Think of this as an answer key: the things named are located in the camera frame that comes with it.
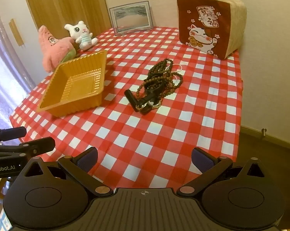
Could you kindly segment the yellow plastic tray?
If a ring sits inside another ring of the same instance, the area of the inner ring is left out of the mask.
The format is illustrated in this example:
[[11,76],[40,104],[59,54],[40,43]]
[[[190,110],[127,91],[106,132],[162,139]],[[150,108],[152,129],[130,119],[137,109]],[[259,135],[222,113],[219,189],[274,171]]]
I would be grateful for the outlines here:
[[55,117],[98,107],[102,103],[107,52],[99,51],[60,64],[37,107]]

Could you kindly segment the sheer white curtain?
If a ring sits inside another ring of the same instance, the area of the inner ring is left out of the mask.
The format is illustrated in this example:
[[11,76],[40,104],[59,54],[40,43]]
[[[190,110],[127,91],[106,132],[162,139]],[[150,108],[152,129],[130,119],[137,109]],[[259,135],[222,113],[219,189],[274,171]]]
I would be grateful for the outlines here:
[[0,129],[12,127],[11,114],[34,86],[8,38],[0,17]]

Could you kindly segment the red white checkered tablecloth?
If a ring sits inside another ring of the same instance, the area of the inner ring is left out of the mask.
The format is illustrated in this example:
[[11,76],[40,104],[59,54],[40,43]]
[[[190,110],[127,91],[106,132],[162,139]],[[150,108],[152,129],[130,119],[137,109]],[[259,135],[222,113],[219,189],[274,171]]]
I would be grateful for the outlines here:
[[99,153],[90,173],[111,188],[178,188],[199,170],[194,148],[215,157],[237,157],[243,82],[238,52],[227,59],[190,48],[175,28],[126,37],[108,30],[94,51],[107,51],[100,106],[54,117],[38,110],[47,76],[15,108],[13,126],[23,141],[53,137],[43,155],[56,161],[89,147]]

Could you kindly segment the pink starfish plush toy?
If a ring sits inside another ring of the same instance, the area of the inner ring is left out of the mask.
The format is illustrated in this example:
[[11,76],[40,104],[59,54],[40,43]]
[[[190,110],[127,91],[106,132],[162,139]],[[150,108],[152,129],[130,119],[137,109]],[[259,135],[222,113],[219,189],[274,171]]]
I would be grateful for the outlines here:
[[53,72],[61,63],[75,58],[76,50],[73,43],[71,37],[56,39],[44,25],[39,28],[39,44],[43,53],[42,65],[47,73]]

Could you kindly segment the white bunny plush toy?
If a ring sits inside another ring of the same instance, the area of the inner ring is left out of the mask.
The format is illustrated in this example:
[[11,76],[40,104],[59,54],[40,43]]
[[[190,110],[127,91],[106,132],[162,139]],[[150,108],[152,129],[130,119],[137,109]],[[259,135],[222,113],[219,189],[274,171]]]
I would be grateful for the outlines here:
[[69,31],[70,37],[75,40],[82,51],[86,51],[98,43],[98,38],[93,37],[93,33],[83,21],[79,21],[76,25],[65,24],[64,28]]

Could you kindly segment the wooden door panel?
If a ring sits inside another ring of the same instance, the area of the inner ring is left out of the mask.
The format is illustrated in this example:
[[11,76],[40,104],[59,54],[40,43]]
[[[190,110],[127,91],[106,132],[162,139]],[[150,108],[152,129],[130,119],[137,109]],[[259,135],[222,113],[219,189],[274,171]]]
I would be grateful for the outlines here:
[[95,36],[111,28],[105,0],[26,0],[37,28],[45,25],[57,39],[69,36],[65,24],[84,21]]

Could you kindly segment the brown lucky cat cushion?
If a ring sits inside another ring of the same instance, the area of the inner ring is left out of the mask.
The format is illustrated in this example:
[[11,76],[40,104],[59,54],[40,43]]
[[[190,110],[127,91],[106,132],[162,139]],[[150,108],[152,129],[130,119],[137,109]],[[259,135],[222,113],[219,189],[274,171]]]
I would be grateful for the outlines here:
[[218,59],[241,47],[247,8],[241,0],[177,0],[179,41]]

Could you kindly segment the framed sand picture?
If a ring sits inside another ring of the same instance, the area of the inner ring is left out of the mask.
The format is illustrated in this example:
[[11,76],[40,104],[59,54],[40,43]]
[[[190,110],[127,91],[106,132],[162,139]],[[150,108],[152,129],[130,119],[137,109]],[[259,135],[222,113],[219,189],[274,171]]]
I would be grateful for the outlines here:
[[116,6],[109,10],[115,35],[123,35],[153,28],[149,1]]

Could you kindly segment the wooden wall hook strip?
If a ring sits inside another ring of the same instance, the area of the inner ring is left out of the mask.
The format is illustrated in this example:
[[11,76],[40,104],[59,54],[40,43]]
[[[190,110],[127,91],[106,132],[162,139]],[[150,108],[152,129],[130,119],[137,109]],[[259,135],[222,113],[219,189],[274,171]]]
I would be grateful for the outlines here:
[[10,30],[15,38],[15,41],[17,43],[18,46],[23,46],[24,45],[24,41],[21,37],[21,34],[19,33],[19,30],[17,29],[17,25],[15,23],[15,20],[14,19],[11,19],[9,21],[9,27],[10,27]]

